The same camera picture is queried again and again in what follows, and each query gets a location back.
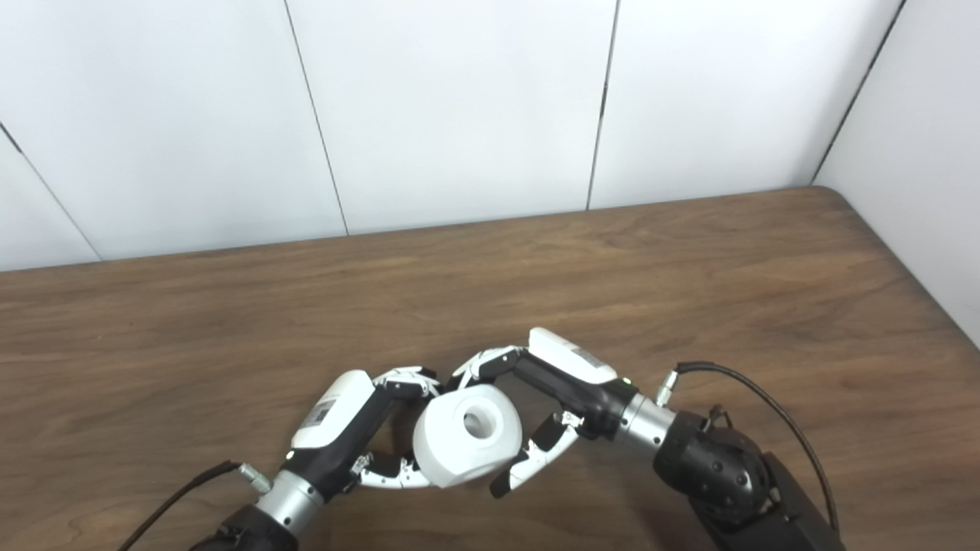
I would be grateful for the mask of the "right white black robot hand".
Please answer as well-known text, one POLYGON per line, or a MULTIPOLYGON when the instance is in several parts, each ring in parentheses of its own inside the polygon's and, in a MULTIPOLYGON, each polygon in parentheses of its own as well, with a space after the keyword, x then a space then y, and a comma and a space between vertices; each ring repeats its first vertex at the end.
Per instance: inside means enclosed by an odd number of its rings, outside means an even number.
POLYGON ((638 392, 611 366, 546 328, 532 328, 528 345, 476 353, 452 373, 446 388, 456 391, 493 384, 508 373, 556 400, 561 409, 547 416, 505 470, 491 481, 490 492, 496 499, 535 477, 579 437, 615 436, 638 392))

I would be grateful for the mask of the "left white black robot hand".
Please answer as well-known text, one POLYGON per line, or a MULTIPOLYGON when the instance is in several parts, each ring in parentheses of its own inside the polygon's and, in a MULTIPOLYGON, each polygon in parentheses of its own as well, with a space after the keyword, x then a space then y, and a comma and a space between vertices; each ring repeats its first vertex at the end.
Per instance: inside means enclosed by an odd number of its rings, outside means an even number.
POLYGON ((380 376, 343 373, 294 433, 281 470, 297 475, 325 502, 354 486, 417 489, 432 486, 412 453, 368 451, 368 443, 400 402, 430 401, 443 392, 433 370, 395 367, 380 376))

